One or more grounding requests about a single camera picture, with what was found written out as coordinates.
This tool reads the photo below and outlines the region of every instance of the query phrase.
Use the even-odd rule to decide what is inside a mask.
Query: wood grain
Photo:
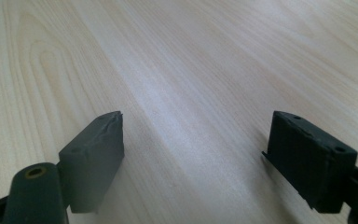
[[[274,110],[358,150],[358,1],[0,1],[0,198],[115,110],[126,158],[71,223],[346,223],[261,151]]]

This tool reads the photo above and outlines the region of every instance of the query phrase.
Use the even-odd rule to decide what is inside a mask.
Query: light wood surface
[[[115,110],[126,157],[71,223],[346,223],[261,151],[274,110],[358,150],[358,1],[0,1],[0,198]]]

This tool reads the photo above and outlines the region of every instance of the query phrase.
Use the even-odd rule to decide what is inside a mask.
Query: black bracket
[[[96,211],[124,158],[122,125],[119,111],[102,115],[60,151],[57,165],[19,171],[0,200],[0,223],[68,223],[68,205],[73,213]]]
[[[275,111],[263,154],[310,208],[339,213],[345,202],[349,223],[358,223],[356,150],[299,116]]]

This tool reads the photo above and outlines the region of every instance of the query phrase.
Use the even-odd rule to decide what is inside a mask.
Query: screw hole
[[[27,173],[25,173],[25,178],[27,179],[35,179],[38,178],[39,176],[43,175],[46,172],[46,168],[45,167],[35,167],[29,171],[27,171]]]
[[[345,148],[343,147],[336,147],[336,150],[339,152],[345,152]]]

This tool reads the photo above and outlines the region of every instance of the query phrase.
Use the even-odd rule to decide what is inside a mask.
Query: black plastic jaw
[[[94,212],[124,158],[123,118],[117,112],[95,119],[61,152],[60,162],[19,171],[0,200],[0,223],[66,224],[66,208]]]
[[[275,111],[263,155],[311,208],[339,213],[345,202],[358,223],[357,151],[307,120]]]

